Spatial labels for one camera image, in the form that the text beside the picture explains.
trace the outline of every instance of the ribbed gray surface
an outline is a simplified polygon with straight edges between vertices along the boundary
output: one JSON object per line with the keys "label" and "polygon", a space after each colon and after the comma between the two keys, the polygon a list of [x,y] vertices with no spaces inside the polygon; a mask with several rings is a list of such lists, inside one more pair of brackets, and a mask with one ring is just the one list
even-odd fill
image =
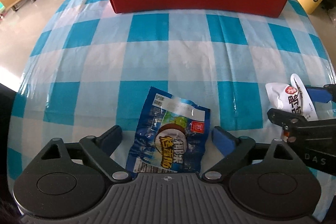
{"label": "ribbed gray surface", "polygon": [[317,223],[309,217],[270,221],[251,216],[238,208],[220,185],[204,183],[196,174],[144,173],[130,183],[114,185],[100,204],[80,216],[44,220],[25,215],[21,221],[24,224]]}

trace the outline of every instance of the metal screw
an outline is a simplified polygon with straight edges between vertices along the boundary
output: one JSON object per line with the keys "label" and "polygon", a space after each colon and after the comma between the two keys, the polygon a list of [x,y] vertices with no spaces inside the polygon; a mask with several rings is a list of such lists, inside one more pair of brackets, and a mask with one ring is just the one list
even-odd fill
{"label": "metal screw", "polygon": [[289,143],[293,143],[294,141],[296,141],[296,137],[289,137],[287,140]]}
{"label": "metal screw", "polygon": [[112,174],[112,178],[116,179],[116,180],[124,180],[126,178],[128,178],[128,173],[124,172],[124,171],[118,171],[118,172],[114,172]]}
{"label": "metal screw", "polygon": [[204,176],[208,180],[216,180],[216,179],[220,179],[222,174],[220,172],[216,172],[216,171],[209,171],[209,172],[206,172]]}

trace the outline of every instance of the blue checkered tablecloth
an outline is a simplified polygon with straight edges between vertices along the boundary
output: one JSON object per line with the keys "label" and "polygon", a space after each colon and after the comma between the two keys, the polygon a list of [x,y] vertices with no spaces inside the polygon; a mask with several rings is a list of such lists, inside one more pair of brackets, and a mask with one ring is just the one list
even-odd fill
{"label": "blue checkered tablecloth", "polygon": [[[296,0],[279,18],[217,10],[115,14],[109,0],[65,0],[22,75],[8,138],[9,187],[51,138],[77,142],[115,124],[124,139],[113,158],[125,166],[150,86],[210,108],[211,128],[269,143],[281,128],[267,119],[265,83],[290,83],[292,73],[307,85],[335,82]],[[331,103],[316,109],[319,118],[333,117]],[[221,158],[209,139],[202,170]],[[322,219],[336,181],[313,173],[323,187],[315,211]]]}

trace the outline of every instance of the snack bag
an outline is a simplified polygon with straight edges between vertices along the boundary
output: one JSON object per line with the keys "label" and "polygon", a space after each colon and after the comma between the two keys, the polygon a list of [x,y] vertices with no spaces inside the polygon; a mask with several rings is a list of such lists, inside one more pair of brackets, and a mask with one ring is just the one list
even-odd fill
{"label": "snack bag", "polygon": [[199,172],[210,109],[151,87],[126,169],[133,173]]}
{"label": "snack bag", "polygon": [[303,115],[308,121],[318,120],[315,107],[298,75],[292,74],[291,85],[266,84],[267,95],[272,107]]}

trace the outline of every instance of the red logo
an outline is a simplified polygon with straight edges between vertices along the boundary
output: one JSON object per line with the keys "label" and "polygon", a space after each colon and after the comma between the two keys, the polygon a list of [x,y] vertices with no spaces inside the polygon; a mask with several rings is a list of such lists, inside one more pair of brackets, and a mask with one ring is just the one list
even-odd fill
{"label": "red logo", "polygon": [[204,133],[204,122],[191,122],[191,131],[197,133]]}
{"label": "red logo", "polygon": [[287,94],[293,95],[293,94],[295,94],[297,92],[297,89],[293,88],[292,86],[287,86],[287,88],[285,89],[285,92]]}

